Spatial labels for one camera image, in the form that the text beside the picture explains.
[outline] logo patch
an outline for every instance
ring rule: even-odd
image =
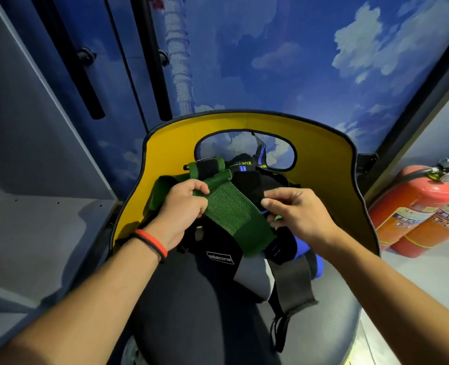
[[[215,253],[215,252],[209,252],[209,251],[206,251],[206,253],[208,254],[208,258],[210,258],[211,260],[223,262],[225,264],[231,264],[231,265],[235,264],[233,262],[233,259],[231,258],[231,255],[224,255],[222,253]]]

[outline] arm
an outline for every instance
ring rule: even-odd
[[[312,190],[278,188],[265,196],[270,224],[288,226],[334,265],[402,364],[449,365],[446,307],[339,229]]]
[[[209,193],[191,179],[172,188],[159,215],[145,228],[170,250],[203,214]],[[160,256],[131,239],[94,275],[0,350],[0,364],[101,364],[111,355],[130,314],[154,273]]]

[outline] black bracelet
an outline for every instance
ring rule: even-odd
[[[152,242],[150,242],[148,239],[142,237],[141,235],[139,235],[137,233],[133,233],[132,237],[141,240],[143,243],[145,243],[147,246],[149,246],[152,250],[157,252],[158,255],[160,256],[159,264],[165,263],[165,256],[164,256],[164,254]]]

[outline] black hose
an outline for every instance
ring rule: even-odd
[[[397,177],[397,179],[394,180],[394,182],[389,187],[387,187],[382,193],[380,193],[379,196],[374,198],[373,203],[368,207],[368,210],[370,210],[383,196],[385,196],[388,192],[390,192],[392,189],[399,186],[400,184],[409,182],[417,178],[428,177],[430,174],[433,173],[436,173],[434,168],[425,168],[416,170],[409,174],[405,174],[404,176],[401,177]]]

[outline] wristband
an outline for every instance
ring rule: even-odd
[[[134,237],[140,239],[147,246],[155,250],[155,252],[160,255],[160,262],[164,262],[168,252],[166,248],[162,246],[162,244],[155,237],[153,237],[150,233],[143,231],[142,229],[137,229],[134,232]]]

